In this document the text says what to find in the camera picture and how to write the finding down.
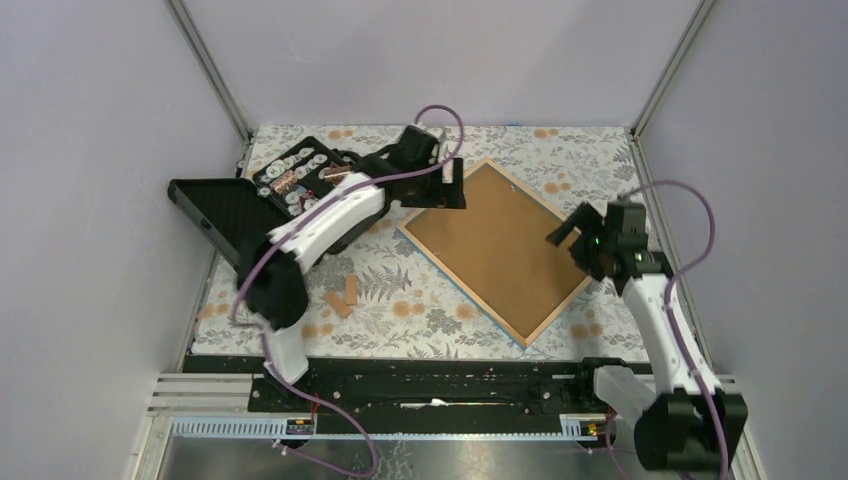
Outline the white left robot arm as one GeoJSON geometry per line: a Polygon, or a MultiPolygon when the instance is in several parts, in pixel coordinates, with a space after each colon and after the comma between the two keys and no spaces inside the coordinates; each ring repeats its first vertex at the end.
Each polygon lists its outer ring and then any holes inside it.
{"type": "Polygon", "coordinates": [[[344,248],[399,203],[411,208],[463,209],[464,161],[457,151],[440,154],[443,139],[409,125],[398,140],[335,169],[340,177],[311,208],[270,230],[242,251],[235,308],[259,315],[266,369],[276,378],[272,398],[288,411],[309,401],[302,378],[309,361],[301,339],[309,307],[306,275],[335,247],[344,248]]]}

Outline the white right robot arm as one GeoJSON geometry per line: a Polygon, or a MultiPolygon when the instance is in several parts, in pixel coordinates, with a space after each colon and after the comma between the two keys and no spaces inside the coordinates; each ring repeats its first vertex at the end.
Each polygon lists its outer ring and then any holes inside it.
{"type": "Polygon", "coordinates": [[[696,345],[671,264],[648,247],[646,216],[645,207],[631,201],[614,201],[604,213],[582,203],[547,237],[559,246],[575,233],[568,250],[576,266],[595,280],[612,281],[636,321],[654,378],[648,387],[620,360],[588,360],[573,396],[583,410],[606,405],[628,424],[644,469],[724,479],[748,408],[741,394],[722,386],[696,345]]]}

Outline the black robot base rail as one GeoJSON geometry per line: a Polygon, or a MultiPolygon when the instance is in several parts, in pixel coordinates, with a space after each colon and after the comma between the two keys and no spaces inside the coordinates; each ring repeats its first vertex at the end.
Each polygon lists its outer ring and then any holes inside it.
{"type": "Polygon", "coordinates": [[[547,434],[561,418],[605,420],[577,361],[373,360],[313,358],[296,384],[305,400],[272,379],[259,357],[190,355],[191,374],[246,374],[251,413],[296,414],[320,434],[353,434],[340,407],[367,433],[547,434]]]}

